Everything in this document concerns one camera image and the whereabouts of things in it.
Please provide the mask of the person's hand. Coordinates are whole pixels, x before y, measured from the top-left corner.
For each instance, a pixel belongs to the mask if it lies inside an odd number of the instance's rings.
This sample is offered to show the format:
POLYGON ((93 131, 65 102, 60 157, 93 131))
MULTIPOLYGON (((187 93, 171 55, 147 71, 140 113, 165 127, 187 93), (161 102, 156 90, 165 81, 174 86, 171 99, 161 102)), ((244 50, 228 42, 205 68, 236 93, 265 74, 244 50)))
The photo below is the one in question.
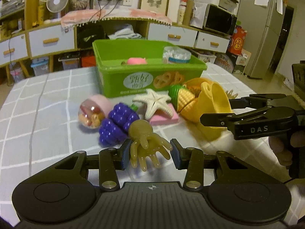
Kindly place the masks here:
POLYGON ((270 136, 268 144, 282 166, 290 166, 292 164, 293 154, 289 147, 304 147, 304 131, 298 131, 290 137, 290 139, 280 139, 278 136, 270 136))

